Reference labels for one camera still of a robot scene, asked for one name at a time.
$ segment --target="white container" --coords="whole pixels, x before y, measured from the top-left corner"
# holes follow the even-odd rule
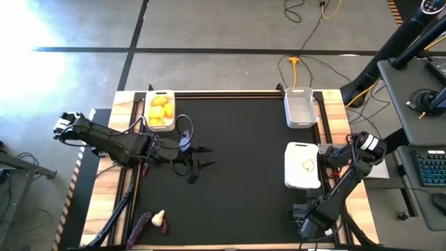
[[[317,155],[315,144],[290,142],[285,150],[285,186],[288,188],[319,188]]]
[[[168,116],[165,112],[165,105],[169,103],[174,106],[173,114]],[[163,117],[152,117],[153,110],[164,110]],[[144,108],[144,116],[146,117],[148,128],[152,132],[166,132],[172,131],[175,128],[175,93],[172,90],[166,91],[148,91],[146,94],[146,106]]]
[[[288,88],[285,90],[285,115],[289,128],[310,128],[318,123],[313,104],[313,89]]]

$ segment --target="garlic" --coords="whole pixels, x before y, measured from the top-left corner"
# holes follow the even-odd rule
[[[155,214],[152,218],[152,224],[159,227],[162,225],[162,218],[164,216],[164,210],[161,210],[159,213]]]

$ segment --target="white bin with lemons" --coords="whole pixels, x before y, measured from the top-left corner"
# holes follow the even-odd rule
[[[148,128],[152,132],[173,130],[175,128],[174,91],[148,91],[144,111]]]

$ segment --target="concrete floor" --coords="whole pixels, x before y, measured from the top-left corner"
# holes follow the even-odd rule
[[[333,1],[328,12],[334,10]],[[28,151],[42,166],[58,170],[53,181],[38,179],[31,186],[24,213],[29,221],[52,224],[10,241],[18,249],[49,250],[66,197],[78,149],[52,139],[52,128],[62,112],[88,114],[110,108],[126,54],[29,52],[32,47],[128,47],[142,0],[13,1],[0,18],[6,27],[2,56],[7,65],[0,92],[0,139],[13,154]],[[283,14],[283,1],[271,0],[151,0],[138,47],[210,47],[299,49],[320,16],[318,1],[306,1],[302,23]],[[345,0],[329,21],[323,20],[306,49],[378,50],[397,29],[386,0]],[[157,89],[273,89],[281,81],[277,62],[281,55],[135,54],[125,90]],[[366,66],[367,56],[317,56],[354,79]],[[313,59],[305,59],[313,73],[314,89],[337,89],[347,80]],[[288,85],[292,68],[283,60]],[[309,73],[298,65],[298,86],[309,85]],[[377,95],[389,100],[383,89]],[[382,104],[371,101],[364,115]],[[390,105],[371,121],[382,136],[400,128]],[[352,131],[374,129],[362,122]],[[429,231],[422,218],[400,222],[404,210],[397,191],[369,190],[370,204],[381,243],[416,250],[446,250],[446,233]]]

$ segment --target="yellow lemon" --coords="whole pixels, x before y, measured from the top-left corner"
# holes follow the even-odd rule
[[[164,106],[169,100],[164,96],[158,96],[152,100],[152,106]]]
[[[162,125],[164,125],[164,121],[162,120],[162,119],[150,119],[149,121],[148,121],[148,124],[150,125],[150,126],[162,126]]]
[[[153,112],[155,113],[155,118],[162,119],[164,117],[164,108],[161,105],[155,107]]]
[[[155,107],[148,108],[148,117],[151,119],[156,118]]]
[[[167,103],[164,105],[164,112],[167,118],[172,118],[174,116],[174,104]]]

